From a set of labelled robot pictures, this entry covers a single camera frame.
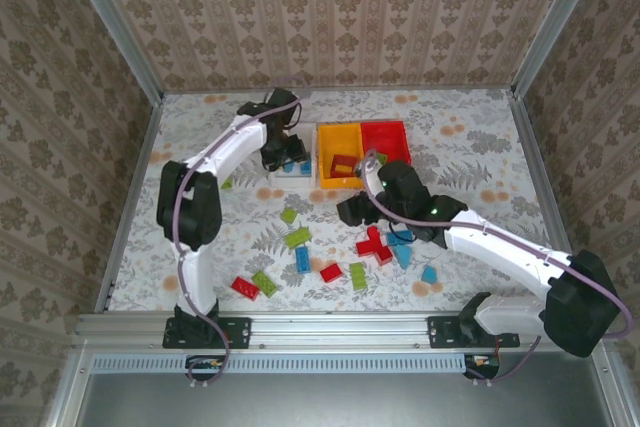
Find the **table surface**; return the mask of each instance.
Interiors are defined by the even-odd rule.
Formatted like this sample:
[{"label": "table surface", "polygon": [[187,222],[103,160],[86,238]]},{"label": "table surface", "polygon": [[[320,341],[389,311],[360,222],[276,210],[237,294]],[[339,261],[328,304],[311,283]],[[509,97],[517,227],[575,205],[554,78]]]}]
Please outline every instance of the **table surface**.
[{"label": "table surface", "polygon": [[[548,238],[506,90],[318,91],[303,101],[302,122],[402,119],[413,166],[434,194],[467,203],[484,217],[523,237],[548,245]],[[238,107],[261,93],[180,94],[163,101],[142,191],[118,272],[109,310],[171,310],[178,296],[176,260],[155,211],[160,172],[169,159],[181,161],[206,147],[231,122]],[[365,258],[366,290],[354,292],[349,263],[362,259],[355,243],[365,227],[342,224],[336,203],[355,191],[279,190],[269,187],[255,153],[221,191],[223,225],[210,258],[211,275],[224,311],[423,311],[457,310],[479,291],[525,295],[521,285],[492,266],[436,245],[414,243],[409,268],[379,267]],[[280,220],[285,207],[298,216]],[[313,272],[299,275],[294,252],[283,236],[309,227]],[[388,231],[387,222],[378,224]],[[325,284],[318,273],[337,262],[344,276]],[[426,265],[439,282],[420,281]],[[237,276],[259,270],[278,285],[271,298],[251,301],[230,288]]]}]

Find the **patterned wallpaper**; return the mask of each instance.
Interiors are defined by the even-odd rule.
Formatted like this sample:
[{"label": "patterned wallpaper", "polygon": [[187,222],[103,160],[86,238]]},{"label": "patterned wallpaper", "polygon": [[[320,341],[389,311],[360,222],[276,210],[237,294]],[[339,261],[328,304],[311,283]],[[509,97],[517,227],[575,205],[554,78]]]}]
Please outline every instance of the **patterned wallpaper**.
[{"label": "patterned wallpaper", "polygon": [[116,0],[168,91],[510,84],[552,0]]},{"label": "patterned wallpaper", "polygon": [[0,0],[0,425],[55,393],[149,114],[89,0]]},{"label": "patterned wallpaper", "polygon": [[[640,317],[640,0],[580,0],[525,100],[574,249]],[[639,346],[620,343],[640,387]]]}]

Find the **cable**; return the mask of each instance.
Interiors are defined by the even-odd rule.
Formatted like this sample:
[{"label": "cable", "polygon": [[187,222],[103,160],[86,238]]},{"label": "cable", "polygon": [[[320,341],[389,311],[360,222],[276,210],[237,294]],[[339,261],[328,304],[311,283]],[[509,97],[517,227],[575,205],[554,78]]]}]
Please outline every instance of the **cable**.
[{"label": "cable", "polygon": [[412,238],[411,239],[405,239],[401,235],[398,235],[398,233],[395,230],[393,230],[393,224],[391,222],[389,222],[389,230],[391,231],[391,233],[393,234],[393,236],[396,239],[400,239],[403,242],[415,242],[416,239],[418,238],[418,236],[416,234],[412,234]]},{"label": "cable", "polygon": [[[303,88],[305,88],[305,87],[307,87],[309,85],[308,82],[302,77],[292,76],[292,77],[290,77],[290,79],[291,80],[299,80],[303,84]],[[218,369],[218,372],[216,374],[214,374],[213,377],[211,377],[211,379],[209,379],[209,382],[211,382],[211,383],[216,382],[220,378],[222,373],[224,372],[224,369],[227,367],[227,363],[229,362],[229,355],[231,354],[231,350],[229,348],[229,341],[227,340],[227,336],[224,334],[224,332],[222,332],[222,329],[220,328],[220,326],[216,322],[211,320],[209,317],[207,317],[207,315],[205,313],[200,312],[200,310],[195,306],[195,304],[191,300],[191,295],[189,294],[189,291],[187,290],[187,286],[186,286],[186,282],[185,282],[185,278],[184,278],[184,269],[183,269],[186,250],[183,249],[182,246],[180,245],[180,236],[179,236],[179,228],[178,228],[179,217],[180,217],[179,213],[180,213],[180,206],[182,205],[182,198],[183,198],[183,195],[184,195],[184,193],[186,191],[187,184],[191,180],[191,177],[193,177],[193,174],[207,160],[208,157],[210,157],[216,150],[218,150],[222,145],[224,145],[224,143],[227,140],[229,140],[233,135],[235,135],[236,132],[242,130],[243,128],[247,127],[248,125],[251,125],[251,124],[253,124],[255,122],[258,122],[260,119],[263,119],[263,118],[268,117],[268,116],[273,115],[273,114],[284,112],[285,110],[288,110],[291,107],[295,107],[297,104],[300,104],[300,101],[303,98],[307,98],[310,95],[310,92],[304,91],[304,94],[306,94],[306,95],[300,95],[300,97],[298,99],[296,99],[295,101],[293,101],[293,102],[291,102],[291,103],[289,103],[287,105],[284,105],[282,107],[276,107],[274,109],[270,109],[270,110],[267,110],[265,112],[262,112],[262,113],[256,115],[255,117],[251,117],[251,118],[249,118],[247,120],[244,120],[244,121],[240,122],[240,124],[238,124],[234,129],[229,130],[226,134],[224,134],[222,137],[220,137],[200,157],[200,159],[197,162],[195,162],[193,164],[193,166],[187,171],[187,173],[185,174],[184,178],[182,179],[182,182],[180,182],[180,186],[178,187],[178,191],[176,193],[176,201],[175,201],[175,204],[173,206],[173,219],[171,221],[171,233],[173,235],[173,244],[174,244],[174,246],[176,248],[176,251],[178,252],[178,279],[180,281],[180,288],[182,289],[182,294],[184,295],[184,298],[185,298],[187,304],[189,305],[189,307],[191,308],[191,310],[193,311],[193,313],[196,314],[197,317],[200,317],[202,320],[204,320],[211,327],[213,327],[214,330],[216,331],[216,333],[222,339],[222,342],[224,344],[224,359],[222,360],[222,364],[220,365],[220,368]],[[192,383],[194,383],[196,381],[193,378],[192,370],[193,369],[189,369],[189,371],[187,373],[187,377],[189,378],[189,380]]]},{"label": "cable", "polygon": [[520,359],[520,362],[518,362],[515,365],[515,367],[511,369],[509,372],[507,372],[506,374],[499,375],[497,377],[494,377],[493,379],[487,379],[480,372],[473,370],[469,367],[467,367],[467,372],[469,372],[472,375],[475,375],[480,380],[484,380],[488,385],[491,385],[494,382],[501,382],[503,380],[507,380],[509,377],[514,375],[516,372],[518,372],[522,368],[522,366],[527,362],[527,360],[529,360],[529,357],[531,357],[531,354],[533,354],[533,352],[536,350],[536,347],[538,347],[538,344],[540,343],[541,340],[542,340],[542,337],[540,336],[536,337],[536,340],[533,341],[533,343],[531,344],[531,347],[529,347],[529,350],[527,350],[527,353],[524,354],[524,357],[522,357],[522,359]]},{"label": "cable", "polygon": [[[369,150],[365,154],[365,157],[363,159],[364,168],[362,169],[362,171],[366,172],[367,167],[374,167],[376,160],[377,160],[376,151],[374,149]],[[362,183],[364,184],[364,188],[365,188],[365,191],[367,192],[367,196],[369,197],[369,200],[371,200],[373,205],[375,205],[378,208],[378,210],[380,210],[380,212],[385,214],[388,218],[393,219],[396,222],[401,222],[406,225],[415,225],[416,227],[445,227],[445,228],[461,227],[465,229],[479,230],[479,231],[482,231],[483,233],[491,234],[495,237],[498,237],[499,239],[504,240],[505,242],[508,242],[511,245],[514,245],[519,249],[524,250],[525,252],[533,255],[535,258],[544,260],[545,262],[552,264],[558,267],[559,269],[564,270],[565,272],[572,275],[576,279],[584,282],[589,287],[596,290],[598,293],[602,294],[608,300],[613,302],[613,304],[615,304],[615,306],[624,315],[624,318],[626,320],[626,326],[623,330],[621,330],[620,332],[605,334],[603,336],[604,339],[619,339],[621,337],[626,337],[633,330],[633,324],[634,324],[633,315],[631,314],[631,311],[629,310],[629,308],[616,295],[609,292],[607,289],[602,287],[597,282],[594,282],[587,276],[581,274],[580,272],[572,268],[570,265],[565,265],[559,260],[554,259],[553,257],[547,258],[547,256],[543,252],[540,252],[537,249],[530,247],[524,242],[520,242],[512,237],[509,237],[508,235],[504,234],[503,232],[500,232],[499,230],[492,229],[491,227],[483,226],[480,224],[474,224],[472,222],[427,222],[424,220],[407,219],[406,217],[402,217],[401,215],[398,215],[395,212],[392,212],[391,210],[387,209],[384,205],[382,205],[382,203],[380,203],[375,198],[375,196],[373,195],[373,192],[371,191],[371,186],[367,183],[367,176],[364,174],[362,175]]]}]

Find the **lime green lego brick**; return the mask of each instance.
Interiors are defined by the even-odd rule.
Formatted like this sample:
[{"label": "lime green lego brick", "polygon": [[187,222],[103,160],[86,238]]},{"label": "lime green lego brick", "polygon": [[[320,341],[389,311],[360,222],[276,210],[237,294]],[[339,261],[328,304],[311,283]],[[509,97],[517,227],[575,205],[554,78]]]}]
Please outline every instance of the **lime green lego brick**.
[{"label": "lime green lego brick", "polygon": [[300,227],[295,232],[291,232],[284,236],[284,243],[287,244],[289,249],[293,250],[299,245],[309,242],[311,240],[311,232],[308,227]]},{"label": "lime green lego brick", "polygon": [[364,265],[362,262],[356,262],[349,265],[351,271],[351,282],[353,283],[353,290],[363,290],[367,288],[367,279],[364,275]]},{"label": "lime green lego brick", "polygon": [[276,290],[278,290],[276,284],[271,282],[271,279],[267,277],[267,274],[262,271],[251,277],[251,280],[253,280],[253,283],[256,284],[267,297],[271,297],[276,293]]},{"label": "lime green lego brick", "polygon": [[297,215],[298,214],[293,209],[284,209],[284,211],[280,214],[280,218],[287,224],[293,224],[293,221],[296,220]]}]

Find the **light blue lego brick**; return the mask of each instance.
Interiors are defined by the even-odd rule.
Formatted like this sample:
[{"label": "light blue lego brick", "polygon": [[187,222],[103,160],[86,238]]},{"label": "light blue lego brick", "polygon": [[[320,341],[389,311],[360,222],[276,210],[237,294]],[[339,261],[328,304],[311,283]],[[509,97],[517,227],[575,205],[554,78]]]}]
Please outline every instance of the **light blue lego brick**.
[{"label": "light blue lego brick", "polygon": [[438,282],[438,272],[436,272],[436,269],[434,269],[430,265],[427,265],[427,267],[424,269],[424,272],[422,273],[422,281],[430,285]]},{"label": "light blue lego brick", "polygon": [[410,230],[397,230],[395,235],[393,232],[387,232],[387,245],[406,245],[413,243],[413,234]]},{"label": "light blue lego brick", "polygon": [[311,175],[311,161],[307,160],[300,164],[300,172],[302,175]]},{"label": "light blue lego brick", "polygon": [[407,270],[409,263],[411,262],[411,247],[407,247],[406,245],[394,245],[391,247],[391,250],[393,251],[393,255],[396,259],[398,259],[400,268],[402,270]]},{"label": "light blue lego brick", "polygon": [[308,274],[311,272],[311,263],[309,262],[309,249],[306,247],[296,247],[296,264],[298,264],[299,274]]}]

